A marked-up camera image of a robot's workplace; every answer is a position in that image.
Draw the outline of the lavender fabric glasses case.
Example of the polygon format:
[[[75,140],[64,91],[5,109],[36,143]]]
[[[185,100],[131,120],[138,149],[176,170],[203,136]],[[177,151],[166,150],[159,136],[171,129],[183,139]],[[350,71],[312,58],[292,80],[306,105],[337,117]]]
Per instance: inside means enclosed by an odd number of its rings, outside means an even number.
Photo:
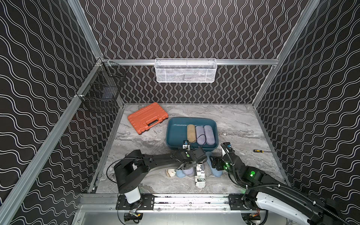
[[[183,173],[186,175],[186,176],[193,176],[194,175],[194,168],[190,168],[190,169],[184,169],[183,170]]]
[[[205,125],[203,127],[207,145],[214,145],[216,143],[214,132],[211,126]]]
[[[206,135],[204,127],[202,126],[196,126],[196,142],[201,147],[206,144]]]

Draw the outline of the newspaper print glasses case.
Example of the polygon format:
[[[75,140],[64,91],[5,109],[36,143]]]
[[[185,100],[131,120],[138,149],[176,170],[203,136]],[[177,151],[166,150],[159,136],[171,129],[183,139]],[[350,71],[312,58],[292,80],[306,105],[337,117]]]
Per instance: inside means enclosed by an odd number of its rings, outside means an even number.
[[[205,166],[204,164],[197,164],[196,169],[194,170],[195,185],[198,188],[205,188],[206,185],[206,175],[205,175]]]

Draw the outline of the cream map print glasses case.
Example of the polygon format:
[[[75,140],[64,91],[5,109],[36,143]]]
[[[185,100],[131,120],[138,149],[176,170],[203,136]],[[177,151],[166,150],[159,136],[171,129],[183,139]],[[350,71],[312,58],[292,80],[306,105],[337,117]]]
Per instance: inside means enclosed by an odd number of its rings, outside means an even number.
[[[169,178],[174,177],[174,176],[176,176],[176,170],[175,169],[167,169],[166,170],[166,175]]]

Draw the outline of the tan fabric glasses case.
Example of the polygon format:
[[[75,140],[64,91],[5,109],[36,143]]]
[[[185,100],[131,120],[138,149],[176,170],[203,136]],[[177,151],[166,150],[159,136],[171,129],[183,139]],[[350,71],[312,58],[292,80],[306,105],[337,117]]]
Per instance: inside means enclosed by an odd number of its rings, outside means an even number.
[[[197,140],[196,137],[196,128],[193,124],[187,125],[187,140],[190,143],[194,143]]]

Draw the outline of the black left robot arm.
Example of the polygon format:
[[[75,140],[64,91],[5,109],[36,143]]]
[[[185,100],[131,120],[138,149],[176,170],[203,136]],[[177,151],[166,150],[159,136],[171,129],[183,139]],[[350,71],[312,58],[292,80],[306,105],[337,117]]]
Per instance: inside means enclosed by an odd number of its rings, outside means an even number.
[[[201,147],[160,155],[134,150],[114,166],[118,193],[124,195],[129,204],[139,203],[142,200],[139,185],[148,173],[163,168],[188,170],[206,161],[207,156]]]

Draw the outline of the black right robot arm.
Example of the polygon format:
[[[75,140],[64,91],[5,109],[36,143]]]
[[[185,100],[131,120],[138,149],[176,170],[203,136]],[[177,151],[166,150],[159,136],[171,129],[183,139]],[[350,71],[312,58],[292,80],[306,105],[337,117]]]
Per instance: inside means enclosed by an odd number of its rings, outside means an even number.
[[[210,156],[210,166],[226,171],[229,179],[244,188],[241,206],[248,210],[276,213],[299,225],[348,225],[332,199],[313,199],[284,183],[277,181],[261,169],[247,166],[229,146],[223,147],[222,156]]]

